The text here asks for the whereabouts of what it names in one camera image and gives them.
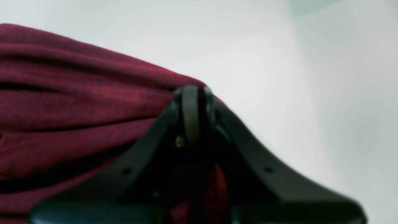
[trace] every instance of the white wall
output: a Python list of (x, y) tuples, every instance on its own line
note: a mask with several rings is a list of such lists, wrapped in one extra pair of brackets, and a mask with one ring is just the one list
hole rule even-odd
[(0, 0), (0, 22), (207, 83), (283, 161), (398, 223), (397, 0)]

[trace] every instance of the black plastic part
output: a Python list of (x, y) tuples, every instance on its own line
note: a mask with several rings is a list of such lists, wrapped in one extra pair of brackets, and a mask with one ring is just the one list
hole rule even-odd
[[(176, 138), (186, 144), (176, 145)], [(169, 107), (122, 157), (40, 203), (29, 223), (168, 224), (166, 198), (174, 165), (210, 159), (222, 169), (228, 187), (231, 207), (225, 223), (367, 222), (358, 203), (276, 158), (208, 87), (186, 86), (175, 91)]]

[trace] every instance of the small hole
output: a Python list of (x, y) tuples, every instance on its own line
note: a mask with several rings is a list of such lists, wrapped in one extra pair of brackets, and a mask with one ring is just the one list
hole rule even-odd
[(264, 171), (265, 171), (266, 173), (273, 173), (273, 169), (270, 168), (270, 167), (264, 167)]
[(129, 167), (125, 168), (124, 170), (122, 170), (122, 174), (123, 175), (127, 175), (130, 174), (133, 170)]

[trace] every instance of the white background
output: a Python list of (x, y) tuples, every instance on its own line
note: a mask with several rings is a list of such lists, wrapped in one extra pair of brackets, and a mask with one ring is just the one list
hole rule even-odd
[(205, 82), (284, 162), (398, 223), (398, 0), (0, 0), (0, 23)]

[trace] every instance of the red fabric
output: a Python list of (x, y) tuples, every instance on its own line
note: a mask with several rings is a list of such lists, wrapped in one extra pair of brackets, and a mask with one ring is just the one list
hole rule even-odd
[[(23, 224), (39, 201), (105, 168), (139, 139), (184, 85), (148, 62), (53, 33), (0, 24), (0, 223)], [(176, 224), (221, 223), (226, 186), (216, 165), (176, 171)], [(195, 208), (198, 221), (189, 221)]]

